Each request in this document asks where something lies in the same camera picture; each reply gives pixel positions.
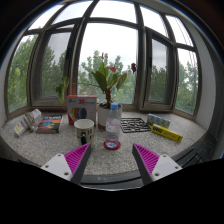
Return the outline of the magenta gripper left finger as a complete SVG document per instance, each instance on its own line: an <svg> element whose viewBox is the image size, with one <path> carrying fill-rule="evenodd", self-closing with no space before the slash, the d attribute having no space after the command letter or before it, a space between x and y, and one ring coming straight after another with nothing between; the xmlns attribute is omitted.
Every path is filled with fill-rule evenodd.
<svg viewBox="0 0 224 224"><path fill-rule="evenodd" d="M90 154L91 144L87 143L67 154L56 154L42 169L79 185Z"/></svg>

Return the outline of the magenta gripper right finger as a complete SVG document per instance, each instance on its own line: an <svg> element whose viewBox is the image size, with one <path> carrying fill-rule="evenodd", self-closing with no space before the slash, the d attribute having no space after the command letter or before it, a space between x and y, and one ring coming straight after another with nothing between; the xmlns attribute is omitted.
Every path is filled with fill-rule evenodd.
<svg viewBox="0 0 224 224"><path fill-rule="evenodd" d="M182 169L182 167L167 154L158 155L138 144L133 145L132 153L144 185L157 181Z"/></svg>

